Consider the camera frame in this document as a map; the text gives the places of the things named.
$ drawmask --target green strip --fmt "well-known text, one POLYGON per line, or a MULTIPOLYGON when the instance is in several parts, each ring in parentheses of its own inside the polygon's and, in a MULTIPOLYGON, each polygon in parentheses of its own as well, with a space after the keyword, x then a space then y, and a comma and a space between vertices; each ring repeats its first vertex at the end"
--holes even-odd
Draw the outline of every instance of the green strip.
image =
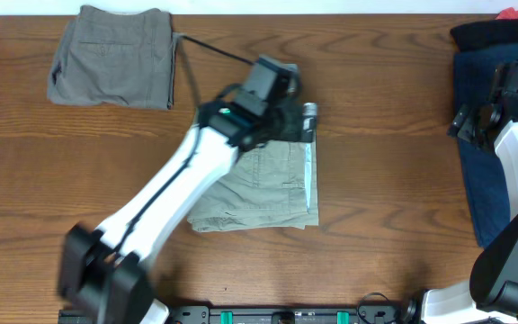
POLYGON ((233 324, 233 313, 230 311, 222 311, 221 324, 233 324))
POLYGON ((338 311, 337 324, 349 324, 349 313, 346 311, 338 311))

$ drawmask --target white background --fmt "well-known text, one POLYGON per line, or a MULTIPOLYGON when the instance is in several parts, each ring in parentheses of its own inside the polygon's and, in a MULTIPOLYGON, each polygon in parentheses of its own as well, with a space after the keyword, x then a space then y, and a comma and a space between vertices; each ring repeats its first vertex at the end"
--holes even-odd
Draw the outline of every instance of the white background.
POLYGON ((172 14, 498 14, 517 0, 0 0, 0 14, 77 14, 81 5, 172 14))

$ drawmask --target dark blue cloth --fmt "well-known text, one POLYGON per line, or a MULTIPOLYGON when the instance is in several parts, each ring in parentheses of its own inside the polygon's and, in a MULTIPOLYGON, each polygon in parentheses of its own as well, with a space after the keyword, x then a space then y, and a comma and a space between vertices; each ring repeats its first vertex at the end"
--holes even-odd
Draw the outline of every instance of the dark blue cloth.
MULTIPOLYGON (((518 58, 518 44, 462 52, 453 62, 455 112, 483 105, 496 66, 518 58)), ((459 140, 460 162, 478 244, 486 248, 510 221, 505 173, 499 158, 459 140)))

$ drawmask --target wood grain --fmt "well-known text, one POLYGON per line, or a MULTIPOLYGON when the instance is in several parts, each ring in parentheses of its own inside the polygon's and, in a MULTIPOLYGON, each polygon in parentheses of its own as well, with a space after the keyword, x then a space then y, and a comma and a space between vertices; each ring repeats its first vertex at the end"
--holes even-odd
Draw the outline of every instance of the wood grain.
MULTIPOLYGON (((249 59, 299 64, 319 103, 320 226, 199 234, 183 222, 153 280, 165 302, 355 304, 469 277, 477 247, 451 121, 449 29, 485 15, 175 16, 174 28, 249 59)), ((71 17, 0 17, 0 323, 52 323, 64 234, 126 203, 192 119, 174 109, 69 107, 46 77, 71 17)), ((187 45, 204 98, 248 69, 187 45)))

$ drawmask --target wooden tabletop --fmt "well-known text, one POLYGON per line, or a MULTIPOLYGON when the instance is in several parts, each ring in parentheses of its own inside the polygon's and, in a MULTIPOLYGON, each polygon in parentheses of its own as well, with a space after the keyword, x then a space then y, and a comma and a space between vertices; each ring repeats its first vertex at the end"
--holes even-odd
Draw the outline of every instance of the wooden tabletop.
MULTIPOLYGON (((469 278, 481 249, 452 119, 453 26, 481 15, 175 16, 174 28, 248 59, 297 63, 319 104, 320 225, 199 234, 159 256, 164 302, 354 305, 469 278)), ((70 107, 46 78, 71 17, 0 17, 0 323, 53 323, 65 233, 117 211, 192 120, 178 63, 174 109, 70 107)), ((186 45, 203 98, 248 67, 186 45)))

